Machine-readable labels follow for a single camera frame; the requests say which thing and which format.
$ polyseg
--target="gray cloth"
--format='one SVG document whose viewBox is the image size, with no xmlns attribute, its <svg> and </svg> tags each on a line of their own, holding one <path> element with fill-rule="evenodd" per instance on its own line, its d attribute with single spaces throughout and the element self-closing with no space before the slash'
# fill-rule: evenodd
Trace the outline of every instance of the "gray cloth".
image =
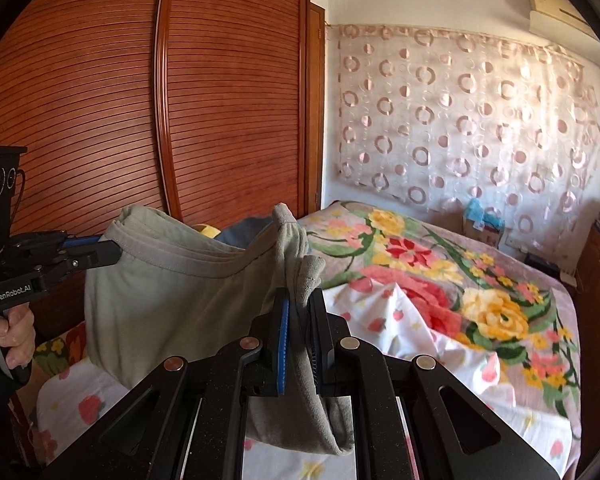
<svg viewBox="0 0 600 480">
<path fill-rule="evenodd" d="M 104 238 L 123 250 L 87 272 L 85 318 L 93 363 L 132 388 L 171 355 L 212 356 L 268 312 L 275 289 L 291 301 L 286 394 L 252 398 L 248 435 L 287 449 L 343 454 L 353 447 L 349 399 L 315 393 L 304 347 L 306 303 L 323 259 L 307 255 L 306 232 L 285 205 L 245 250 L 207 238 L 166 214 L 126 208 Z"/>
</svg>

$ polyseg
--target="blue gripper pad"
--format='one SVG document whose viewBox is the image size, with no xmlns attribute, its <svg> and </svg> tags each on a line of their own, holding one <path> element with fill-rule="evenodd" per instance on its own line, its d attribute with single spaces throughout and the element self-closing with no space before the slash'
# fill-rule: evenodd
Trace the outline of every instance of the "blue gripper pad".
<svg viewBox="0 0 600 480">
<path fill-rule="evenodd" d="M 286 385 L 286 350 L 289 340 L 289 297 L 285 294 L 282 302 L 282 323 L 278 340 L 278 394 L 285 394 Z"/>
</svg>

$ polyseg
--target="wooden slats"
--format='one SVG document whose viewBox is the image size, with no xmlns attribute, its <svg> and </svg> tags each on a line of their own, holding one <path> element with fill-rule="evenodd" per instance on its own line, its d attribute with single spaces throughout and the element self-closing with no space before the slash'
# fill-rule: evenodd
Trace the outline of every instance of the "wooden slats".
<svg viewBox="0 0 600 480">
<path fill-rule="evenodd" d="M 301 0 L 172 0 L 168 104 L 184 221 L 298 212 Z"/>
<path fill-rule="evenodd" d="M 33 0 L 2 38 L 0 144 L 29 149 L 12 234 L 97 234 L 124 206 L 162 206 L 150 74 L 155 1 Z M 82 287 L 74 278 L 33 306 L 43 335 L 80 321 Z"/>
</svg>

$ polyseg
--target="white bedsheet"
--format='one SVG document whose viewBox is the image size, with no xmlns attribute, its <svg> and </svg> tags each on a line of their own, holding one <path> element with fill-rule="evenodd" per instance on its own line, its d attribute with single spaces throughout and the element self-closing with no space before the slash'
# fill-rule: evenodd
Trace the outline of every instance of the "white bedsheet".
<svg viewBox="0 0 600 480">
<path fill-rule="evenodd" d="M 520 434 L 563 476 L 571 447 L 566 418 L 516 405 L 494 352 L 472 349 L 428 329 L 413 303 L 394 284 L 341 285 L 324 292 L 327 310 L 344 316 L 353 336 L 385 354 L 411 359 L 435 356 Z M 49 380 L 38 397 L 38 427 L 50 462 L 125 394 L 109 374 L 88 359 Z M 355 458 L 322 456 L 245 441 L 245 480 L 342 480 L 355 478 Z"/>
</svg>

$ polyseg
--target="metal screw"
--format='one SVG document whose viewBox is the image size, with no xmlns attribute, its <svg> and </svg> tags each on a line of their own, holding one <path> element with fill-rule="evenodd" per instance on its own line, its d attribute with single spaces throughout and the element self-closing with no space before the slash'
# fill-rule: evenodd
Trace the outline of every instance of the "metal screw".
<svg viewBox="0 0 600 480">
<path fill-rule="evenodd" d="M 342 346 L 345 350 L 357 350 L 360 348 L 360 341 L 358 341 L 355 337 L 343 337 L 340 340 L 340 346 Z"/>
<path fill-rule="evenodd" d="M 433 370 L 436 367 L 436 360 L 430 355 L 421 355 L 416 359 L 416 364 L 423 370 Z"/>
<path fill-rule="evenodd" d="M 245 350 L 255 350 L 260 346 L 260 341 L 257 337 L 243 337 L 240 339 L 240 346 Z"/>
<path fill-rule="evenodd" d="M 180 357 L 169 357 L 164 361 L 164 369 L 168 372 L 177 372 L 184 366 L 184 361 Z"/>
</svg>

